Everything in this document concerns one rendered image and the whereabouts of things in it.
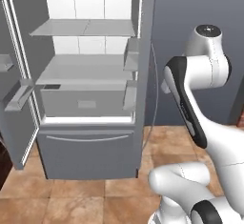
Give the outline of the grey door bin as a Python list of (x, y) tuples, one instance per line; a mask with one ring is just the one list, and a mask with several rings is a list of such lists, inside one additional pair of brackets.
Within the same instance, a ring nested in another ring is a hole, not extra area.
[(124, 52), (124, 70), (137, 71), (139, 56), (139, 41), (136, 37), (128, 40)]
[(8, 54), (0, 54), (0, 72), (7, 72), (13, 67), (12, 60)]
[(135, 80), (128, 80), (125, 89), (123, 100), (123, 110), (133, 112), (136, 104), (137, 82)]
[(5, 112), (20, 112), (34, 89), (31, 79), (20, 79), (3, 99)]

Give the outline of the grey crisper drawer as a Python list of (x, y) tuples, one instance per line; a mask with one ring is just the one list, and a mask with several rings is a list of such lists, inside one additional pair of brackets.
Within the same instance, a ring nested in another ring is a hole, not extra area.
[(41, 90), (46, 116), (129, 116), (125, 86), (47, 85)]

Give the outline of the glass fridge shelf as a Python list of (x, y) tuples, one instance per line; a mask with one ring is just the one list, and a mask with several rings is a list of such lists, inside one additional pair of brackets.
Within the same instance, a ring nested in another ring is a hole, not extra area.
[(133, 37), (135, 32), (131, 20), (49, 19), (30, 35)]
[(124, 70), (122, 54), (58, 54), (52, 58), (36, 84), (120, 83), (133, 79), (133, 72)]

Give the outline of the grey freezer drawer front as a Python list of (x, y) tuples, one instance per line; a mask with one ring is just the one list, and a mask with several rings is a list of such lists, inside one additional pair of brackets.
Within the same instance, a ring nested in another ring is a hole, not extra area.
[[(104, 142), (69, 142), (46, 136), (67, 138), (130, 137)], [(37, 145), (49, 179), (91, 180), (134, 178), (133, 131), (41, 131)]]

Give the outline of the grey fridge right door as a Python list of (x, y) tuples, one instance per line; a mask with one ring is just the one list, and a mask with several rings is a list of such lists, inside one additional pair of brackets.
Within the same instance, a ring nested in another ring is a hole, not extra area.
[(154, 2), (155, 0), (142, 0), (135, 128), (133, 137), (135, 175), (138, 175), (142, 157), (143, 128), (147, 95), (148, 70), (151, 55)]

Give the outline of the grey fridge door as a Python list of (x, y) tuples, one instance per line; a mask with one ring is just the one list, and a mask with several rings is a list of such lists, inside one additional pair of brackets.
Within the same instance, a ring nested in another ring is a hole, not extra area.
[(20, 79), (31, 79), (13, 0), (0, 1), (0, 54), (8, 54), (13, 67), (0, 72), (0, 133), (16, 170), (23, 170), (38, 133), (34, 89), (20, 112), (5, 112), (3, 99)]
[(148, 70), (151, 55), (154, 2), (155, 0), (142, 0), (135, 128), (133, 137), (135, 175), (138, 175), (142, 157), (143, 128), (147, 95)]

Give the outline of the grey fridge left door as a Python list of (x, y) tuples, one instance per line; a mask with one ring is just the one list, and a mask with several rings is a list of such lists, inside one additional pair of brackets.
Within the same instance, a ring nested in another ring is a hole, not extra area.
[(8, 54), (13, 67), (0, 72), (0, 133), (16, 170), (23, 170), (38, 133), (34, 89), (20, 112), (5, 112), (3, 99), (20, 79), (31, 79), (13, 0), (0, 1), (0, 54)]

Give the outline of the dark brown cabinet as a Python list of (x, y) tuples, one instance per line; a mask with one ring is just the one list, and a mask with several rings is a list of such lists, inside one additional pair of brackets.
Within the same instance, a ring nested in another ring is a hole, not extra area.
[(3, 137), (0, 134), (0, 190), (6, 182), (11, 168), (12, 162), (10, 160), (10, 155), (4, 145)]

